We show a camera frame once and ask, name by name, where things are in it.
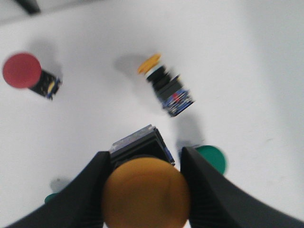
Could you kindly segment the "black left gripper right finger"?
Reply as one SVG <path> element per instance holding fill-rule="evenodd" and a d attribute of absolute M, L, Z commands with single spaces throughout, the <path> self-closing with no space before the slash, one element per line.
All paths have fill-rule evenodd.
<path fill-rule="evenodd" d="M 284 214 L 238 188 L 194 148 L 181 151 L 180 171 L 191 194 L 192 228 L 302 228 L 303 221 Z"/>

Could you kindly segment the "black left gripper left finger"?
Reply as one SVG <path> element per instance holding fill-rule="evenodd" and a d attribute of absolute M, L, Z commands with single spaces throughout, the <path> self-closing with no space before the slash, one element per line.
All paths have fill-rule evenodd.
<path fill-rule="evenodd" d="M 9 228 L 102 228 L 103 186 L 112 171 L 109 152 L 98 152 L 56 196 Z"/>

